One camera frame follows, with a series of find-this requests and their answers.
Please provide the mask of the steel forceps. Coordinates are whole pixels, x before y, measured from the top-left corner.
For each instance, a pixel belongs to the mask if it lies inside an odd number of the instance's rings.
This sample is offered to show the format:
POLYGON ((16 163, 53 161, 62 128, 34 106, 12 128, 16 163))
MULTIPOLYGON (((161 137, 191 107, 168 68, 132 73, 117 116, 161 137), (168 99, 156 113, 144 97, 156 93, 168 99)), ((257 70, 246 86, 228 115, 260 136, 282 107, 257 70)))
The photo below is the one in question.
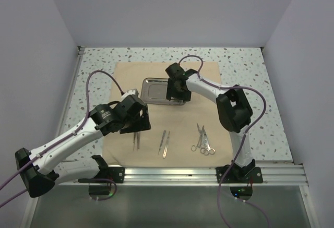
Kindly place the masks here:
POLYGON ((136 144, 136 141, 137 140, 137 133, 134 133, 133 135, 133 151, 135 151, 136 147, 137 147, 137 144, 136 144))

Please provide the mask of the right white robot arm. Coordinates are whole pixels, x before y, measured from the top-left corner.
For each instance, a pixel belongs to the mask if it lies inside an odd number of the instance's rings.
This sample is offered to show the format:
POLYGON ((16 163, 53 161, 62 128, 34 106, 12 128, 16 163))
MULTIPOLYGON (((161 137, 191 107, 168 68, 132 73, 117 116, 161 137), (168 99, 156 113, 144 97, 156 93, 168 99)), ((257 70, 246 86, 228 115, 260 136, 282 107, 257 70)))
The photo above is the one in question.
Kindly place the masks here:
POLYGON ((243 89, 237 85, 225 89, 216 82, 200 78, 194 69, 184 70, 178 63, 173 63, 165 71, 169 77, 167 100, 189 102, 194 92, 216 104, 220 124, 230 134, 233 156, 236 158, 232 166, 233 178, 237 182, 245 182, 255 168, 255 160, 249 138, 244 137, 253 110, 243 89))

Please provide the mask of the steel surgical scissors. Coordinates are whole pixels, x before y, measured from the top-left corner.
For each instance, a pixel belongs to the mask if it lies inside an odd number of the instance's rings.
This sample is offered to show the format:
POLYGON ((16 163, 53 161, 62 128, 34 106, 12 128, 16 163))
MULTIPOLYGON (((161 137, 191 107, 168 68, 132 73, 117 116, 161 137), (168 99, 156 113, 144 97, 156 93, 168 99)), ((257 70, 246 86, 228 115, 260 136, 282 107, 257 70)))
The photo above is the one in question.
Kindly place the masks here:
POLYGON ((203 155, 209 155, 209 151, 207 148, 207 142, 205 140, 205 135, 204 135, 204 128, 200 128, 199 124, 197 124, 197 129, 199 132, 199 140, 197 144, 197 149, 200 150, 200 153, 203 155))

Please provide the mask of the steel scalpel handle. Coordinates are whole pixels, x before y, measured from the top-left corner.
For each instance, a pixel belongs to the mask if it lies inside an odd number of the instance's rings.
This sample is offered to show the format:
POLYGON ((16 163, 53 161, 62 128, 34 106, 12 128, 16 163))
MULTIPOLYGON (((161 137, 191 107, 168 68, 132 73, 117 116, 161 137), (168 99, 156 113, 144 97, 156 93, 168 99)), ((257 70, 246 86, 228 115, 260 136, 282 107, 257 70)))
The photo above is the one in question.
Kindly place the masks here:
POLYGON ((165 135, 166 135, 166 130, 164 130, 163 134, 162 134, 162 138, 161 138, 161 141, 160 141, 160 144, 159 144, 158 155, 160 154, 160 151, 162 149, 162 145, 163 145, 163 141, 164 141, 165 135))
POLYGON ((170 131, 168 132, 168 136, 166 138, 165 148, 164 148, 164 152, 163 152, 163 159, 166 158, 169 142, 170 142, 170 131))

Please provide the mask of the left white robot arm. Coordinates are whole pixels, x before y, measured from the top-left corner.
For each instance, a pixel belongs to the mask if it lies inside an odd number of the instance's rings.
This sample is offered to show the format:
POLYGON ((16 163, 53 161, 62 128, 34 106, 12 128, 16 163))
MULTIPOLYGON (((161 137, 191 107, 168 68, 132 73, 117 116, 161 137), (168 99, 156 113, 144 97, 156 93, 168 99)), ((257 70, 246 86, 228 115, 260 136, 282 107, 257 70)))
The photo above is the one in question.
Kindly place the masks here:
POLYGON ((114 184, 113 175, 101 155, 91 155, 87 161, 76 161, 70 170, 64 172, 58 165, 85 145, 110 133, 138 133, 150 129, 147 104, 136 89, 129 90, 120 101, 97 105, 79 124, 49 143, 33 150, 21 148, 16 151, 17 169, 32 198, 68 181, 114 184))

